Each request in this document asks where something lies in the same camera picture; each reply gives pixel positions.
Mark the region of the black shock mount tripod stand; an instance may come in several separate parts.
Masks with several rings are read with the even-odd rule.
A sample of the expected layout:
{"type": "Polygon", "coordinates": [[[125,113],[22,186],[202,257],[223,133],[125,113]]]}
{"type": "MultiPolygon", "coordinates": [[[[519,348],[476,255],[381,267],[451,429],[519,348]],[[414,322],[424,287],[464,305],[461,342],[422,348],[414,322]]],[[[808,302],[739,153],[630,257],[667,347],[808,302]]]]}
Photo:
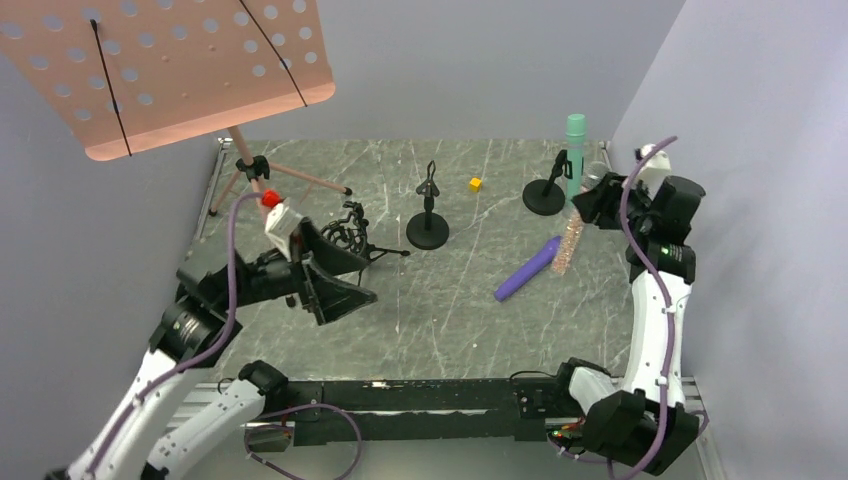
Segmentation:
{"type": "Polygon", "coordinates": [[[411,255],[409,250],[397,250],[377,247],[369,241],[369,220],[365,217],[361,203],[346,200],[342,207],[347,210],[347,216],[329,222],[320,234],[333,245],[336,245],[357,256],[373,263],[387,254],[397,254],[402,257],[411,255]]]}

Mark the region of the glitter silver toy microphone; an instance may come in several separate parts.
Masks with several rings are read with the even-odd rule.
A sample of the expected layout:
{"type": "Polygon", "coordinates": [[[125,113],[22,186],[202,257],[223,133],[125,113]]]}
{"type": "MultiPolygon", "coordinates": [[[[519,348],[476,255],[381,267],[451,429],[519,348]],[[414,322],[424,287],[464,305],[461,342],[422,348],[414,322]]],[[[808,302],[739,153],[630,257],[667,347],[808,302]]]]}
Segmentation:
{"type": "MultiPolygon", "coordinates": [[[[609,165],[607,162],[602,160],[595,160],[590,162],[587,166],[584,167],[584,174],[582,176],[581,186],[577,193],[582,194],[594,188],[608,171],[609,165]]],[[[562,235],[562,241],[560,243],[557,254],[551,264],[552,270],[559,275],[564,275],[567,269],[569,268],[572,257],[575,254],[580,236],[582,234],[584,225],[576,207],[573,205],[573,202],[571,200],[567,202],[567,206],[569,207],[569,210],[565,231],[562,235]]]]}

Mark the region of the teal toy microphone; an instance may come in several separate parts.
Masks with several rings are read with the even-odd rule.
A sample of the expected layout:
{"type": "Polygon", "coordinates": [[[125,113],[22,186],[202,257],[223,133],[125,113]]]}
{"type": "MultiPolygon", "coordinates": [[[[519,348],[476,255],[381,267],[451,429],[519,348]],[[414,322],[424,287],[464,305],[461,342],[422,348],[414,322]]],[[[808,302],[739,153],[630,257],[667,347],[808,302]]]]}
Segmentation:
{"type": "Polygon", "coordinates": [[[573,113],[566,119],[566,151],[569,165],[566,173],[566,199],[570,201],[580,193],[584,164],[584,144],[587,133],[587,121],[584,114],[573,113]]]}

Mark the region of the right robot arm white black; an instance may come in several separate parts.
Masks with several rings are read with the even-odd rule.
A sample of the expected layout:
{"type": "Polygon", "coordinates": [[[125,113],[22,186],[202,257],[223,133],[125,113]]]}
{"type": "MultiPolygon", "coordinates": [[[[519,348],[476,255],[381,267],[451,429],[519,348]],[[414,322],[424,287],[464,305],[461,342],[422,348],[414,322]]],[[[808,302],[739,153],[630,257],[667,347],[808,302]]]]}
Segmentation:
{"type": "Polygon", "coordinates": [[[580,407],[582,447],[640,473],[662,474],[697,438],[698,418],[685,409],[681,379],[682,330],[696,274],[685,240],[705,197],[696,182],[671,175],[655,194],[606,174],[574,197],[581,219],[622,231],[629,246],[633,331],[624,376],[570,358],[556,375],[558,395],[580,407]]]}

